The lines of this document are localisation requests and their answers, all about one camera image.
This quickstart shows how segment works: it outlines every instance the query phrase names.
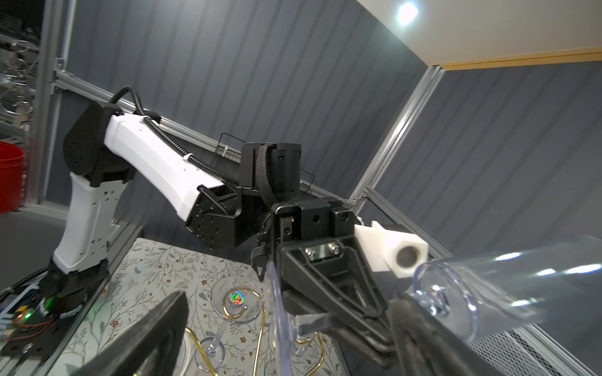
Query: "ceiling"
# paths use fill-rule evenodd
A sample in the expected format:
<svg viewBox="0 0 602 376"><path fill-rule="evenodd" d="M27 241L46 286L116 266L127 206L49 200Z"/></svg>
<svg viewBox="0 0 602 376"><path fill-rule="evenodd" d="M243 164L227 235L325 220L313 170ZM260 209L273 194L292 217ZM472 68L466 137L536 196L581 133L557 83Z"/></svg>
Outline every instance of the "ceiling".
<svg viewBox="0 0 602 376"><path fill-rule="evenodd" d="M602 46L602 0L358 0L426 64Z"/></svg>

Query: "black corrugated cable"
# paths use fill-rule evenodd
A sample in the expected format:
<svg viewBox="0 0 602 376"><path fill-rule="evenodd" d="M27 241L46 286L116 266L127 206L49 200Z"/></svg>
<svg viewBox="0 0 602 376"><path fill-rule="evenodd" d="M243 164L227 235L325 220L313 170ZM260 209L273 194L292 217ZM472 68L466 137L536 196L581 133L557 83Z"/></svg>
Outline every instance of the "black corrugated cable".
<svg viewBox="0 0 602 376"><path fill-rule="evenodd" d="M121 99L121 97L123 97L128 92L130 94L132 94L132 98L134 100L134 106L136 107L136 110L144 118L144 122L156 134L158 134L173 150L175 150L181 156L191 154L185 148L181 147L177 142L173 141L172 138L169 137L167 133L163 132L163 130L161 130L161 128L159 128L159 126L157 125L157 123L154 120L152 120L148 115L146 115L146 112L144 111L144 108L142 107L142 103L140 102L140 97L138 96L138 92L132 86L128 85L128 86L122 87L117 93L115 93L115 95L113 97L111 97L111 99L109 99L109 103L117 103L119 101L119 99ZM218 177L219 179L221 179L223 181L238 185L237 178L235 178L231 175L228 175L224 172L221 172L220 170L216 169L215 167L212 167L212 166L208 165L207 163L201 161L199 158L195 157L194 155L191 155L190 157L188 157L188 162L190 162L193 166L200 168L204 172L209 173L215 177Z"/></svg>

